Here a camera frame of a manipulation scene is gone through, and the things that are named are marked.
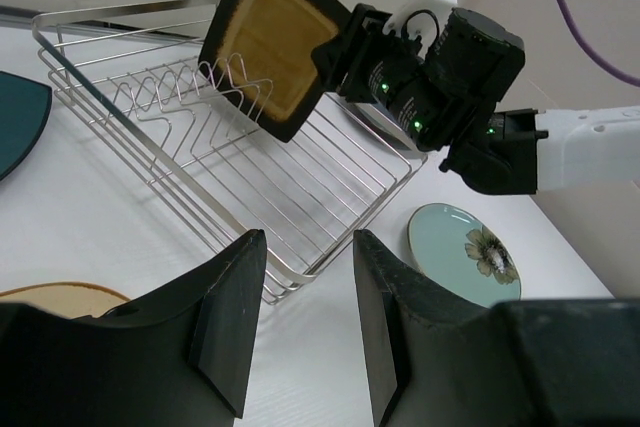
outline flower pattern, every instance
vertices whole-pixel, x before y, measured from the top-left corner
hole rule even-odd
[[[483,225],[482,230],[473,229],[467,234],[467,239],[471,242],[464,245],[467,257],[478,262],[478,271],[482,275],[493,275],[499,284],[511,284],[520,279],[509,252],[487,227]]]

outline white table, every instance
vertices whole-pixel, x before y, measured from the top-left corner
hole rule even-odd
[[[47,82],[29,30],[0,27],[0,70]],[[434,155],[369,225],[407,260],[406,223],[444,202],[486,222],[507,245],[525,298],[610,294],[529,197],[486,197]],[[134,195],[145,189],[64,107],[54,103],[24,164],[0,183],[0,291],[83,280],[139,296],[195,267],[203,252],[175,220]],[[312,285],[263,306],[242,427],[372,425],[351,249]]]

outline black cable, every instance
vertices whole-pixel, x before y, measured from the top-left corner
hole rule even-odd
[[[411,15],[407,17],[407,20],[404,21],[404,24],[402,24],[402,29],[400,29],[400,37],[402,38],[402,40],[409,40],[409,30],[407,28],[409,21],[420,14],[427,14],[433,19],[434,24],[436,24],[436,38],[433,39],[433,43],[435,43],[436,40],[438,40],[438,37],[440,37],[440,22],[438,22],[438,17],[436,17],[436,14],[434,14],[429,9],[420,9],[412,12]]]

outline metal dish rack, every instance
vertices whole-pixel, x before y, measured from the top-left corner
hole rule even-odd
[[[234,55],[218,60],[233,89],[218,91],[221,79],[198,68],[202,39],[179,34],[206,29],[217,2],[42,14],[32,29],[55,96],[208,249],[218,252],[248,229],[265,230],[263,299],[276,304],[313,281],[426,156],[406,158],[329,96],[291,142],[273,139],[223,95],[268,93],[271,82],[251,79]],[[189,18],[189,9],[203,8],[206,19],[175,23],[176,14]],[[140,25],[159,13],[173,13],[174,22],[108,28],[113,18]],[[69,25],[97,19],[107,28],[69,34]]]

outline purple cable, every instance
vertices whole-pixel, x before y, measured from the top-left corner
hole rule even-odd
[[[616,79],[626,84],[630,84],[635,87],[640,87],[640,78],[629,75],[626,72],[623,72],[622,70],[612,65],[604,57],[598,54],[595,51],[595,49],[589,44],[589,42],[587,42],[587,40],[580,33],[580,30],[578,29],[578,26],[576,25],[576,22],[573,19],[571,12],[569,11],[569,6],[567,5],[567,1],[556,0],[556,2],[558,3],[558,7],[560,8],[560,13],[564,18],[564,21],[567,24],[567,27],[569,28],[571,35],[573,36],[577,44],[580,46],[580,48],[583,50],[583,52],[587,54],[587,56],[598,67],[600,67],[601,69],[603,69],[605,72],[612,75]]]

